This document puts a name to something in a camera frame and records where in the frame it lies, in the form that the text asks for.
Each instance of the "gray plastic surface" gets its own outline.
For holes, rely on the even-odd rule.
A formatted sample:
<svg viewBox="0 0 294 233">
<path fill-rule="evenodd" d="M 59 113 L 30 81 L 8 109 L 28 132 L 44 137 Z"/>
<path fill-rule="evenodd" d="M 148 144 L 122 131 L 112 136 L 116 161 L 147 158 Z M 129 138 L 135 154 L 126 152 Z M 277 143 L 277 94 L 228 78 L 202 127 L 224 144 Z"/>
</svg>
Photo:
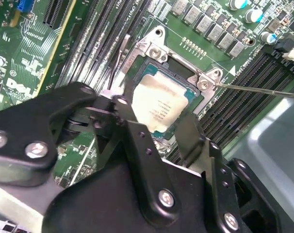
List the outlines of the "gray plastic surface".
<svg viewBox="0 0 294 233">
<path fill-rule="evenodd" d="M 283 99 L 225 158 L 244 160 L 294 221 L 294 99 Z"/>
</svg>

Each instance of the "black plastic bracket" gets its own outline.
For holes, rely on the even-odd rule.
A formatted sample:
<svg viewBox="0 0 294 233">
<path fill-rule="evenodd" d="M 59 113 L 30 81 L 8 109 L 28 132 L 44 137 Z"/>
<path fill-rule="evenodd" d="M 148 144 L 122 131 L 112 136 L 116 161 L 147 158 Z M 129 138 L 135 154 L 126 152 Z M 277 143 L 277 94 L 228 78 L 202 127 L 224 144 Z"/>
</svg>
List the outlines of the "black plastic bracket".
<svg viewBox="0 0 294 233">
<path fill-rule="evenodd" d="M 72 83 L 1 111 L 0 139 L 4 141 L 0 145 L 0 183 L 44 183 L 57 161 L 56 141 L 65 120 L 95 99 L 90 87 Z M 27 156 L 27 146 L 32 143 L 36 143 L 34 154 L 43 149 L 43 156 L 40 152 L 36 158 Z"/>
<path fill-rule="evenodd" d="M 137 122 L 131 104 L 114 96 L 119 135 L 130 166 L 141 212 L 156 227 L 170 226 L 180 215 L 181 202 L 146 125 Z M 161 202 L 167 195 L 168 205 Z"/>
<path fill-rule="evenodd" d="M 203 134 L 197 117 L 188 114 L 175 131 L 181 157 L 200 167 L 205 180 L 205 225 L 211 232 L 250 233 L 241 219 L 231 169 L 223 163 L 220 148 Z"/>
</svg>

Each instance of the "black connector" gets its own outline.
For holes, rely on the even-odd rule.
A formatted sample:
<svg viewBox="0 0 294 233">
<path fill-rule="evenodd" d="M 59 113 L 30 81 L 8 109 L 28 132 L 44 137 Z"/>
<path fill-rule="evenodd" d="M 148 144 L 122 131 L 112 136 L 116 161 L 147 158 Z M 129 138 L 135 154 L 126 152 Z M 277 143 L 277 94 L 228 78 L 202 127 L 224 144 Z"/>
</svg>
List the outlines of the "black connector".
<svg viewBox="0 0 294 233">
<path fill-rule="evenodd" d="M 51 0 L 46 9 L 43 23 L 57 29 L 61 26 L 69 0 Z"/>
</svg>

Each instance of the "capacitor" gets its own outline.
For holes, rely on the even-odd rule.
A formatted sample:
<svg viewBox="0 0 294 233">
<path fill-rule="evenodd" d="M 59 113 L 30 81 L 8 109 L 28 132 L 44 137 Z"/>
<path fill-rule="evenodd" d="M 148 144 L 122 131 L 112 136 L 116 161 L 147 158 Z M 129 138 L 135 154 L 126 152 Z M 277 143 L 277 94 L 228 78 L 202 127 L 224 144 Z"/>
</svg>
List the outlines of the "capacitor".
<svg viewBox="0 0 294 233">
<path fill-rule="evenodd" d="M 263 11 L 261 9 L 251 9 L 245 13 L 246 23 L 258 23 L 263 17 Z"/>
<path fill-rule="evenodd" d="M 277 35 L 275 35 L 274 33 L 263 32 L 260 35 L 260 40 L 268 45 L 271 45 L 277 41 Z"/>
<path fill-rule="evenodd" d="M 247 0 L 230 0 L 229 8 L 233 11 L 243 9 L 247 6 Z"/>
</svg>

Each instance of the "motherboard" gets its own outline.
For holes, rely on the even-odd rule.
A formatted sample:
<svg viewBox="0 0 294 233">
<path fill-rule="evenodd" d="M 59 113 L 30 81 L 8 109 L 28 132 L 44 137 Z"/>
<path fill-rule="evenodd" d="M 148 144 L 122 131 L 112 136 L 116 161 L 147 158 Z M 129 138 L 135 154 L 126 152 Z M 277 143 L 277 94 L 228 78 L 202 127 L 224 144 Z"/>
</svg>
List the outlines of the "motherboard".
<svg viewBox="0 0 294 233">
<path fill-rule="evenodd" d="M 100 93 L 111 73 L 115 93 L 134 83 L 163 158 L 187 166 L 174 130 L 188 113 L 226 153 L 280 98 L 207 80 L 294 87 L 294 0 L 0 0 L 0 111 L 75 81 Z M 59 146 L 59 185 L 96 171 L 95 144 Z"/>
</svg>

